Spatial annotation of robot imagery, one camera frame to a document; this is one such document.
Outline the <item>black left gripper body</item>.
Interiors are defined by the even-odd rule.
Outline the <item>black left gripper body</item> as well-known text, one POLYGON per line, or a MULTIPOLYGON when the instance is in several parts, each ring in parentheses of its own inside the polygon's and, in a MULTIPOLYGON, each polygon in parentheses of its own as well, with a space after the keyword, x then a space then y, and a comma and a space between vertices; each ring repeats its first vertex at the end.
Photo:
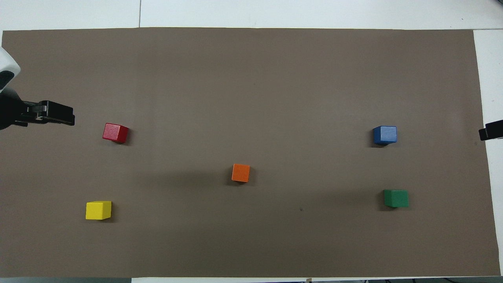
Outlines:
POLYGON ((1 94, 0 130, 7 129, 12 125, 27 127, 27 122, 17 120, 25 110, 25 104, 17 94, 1 94))

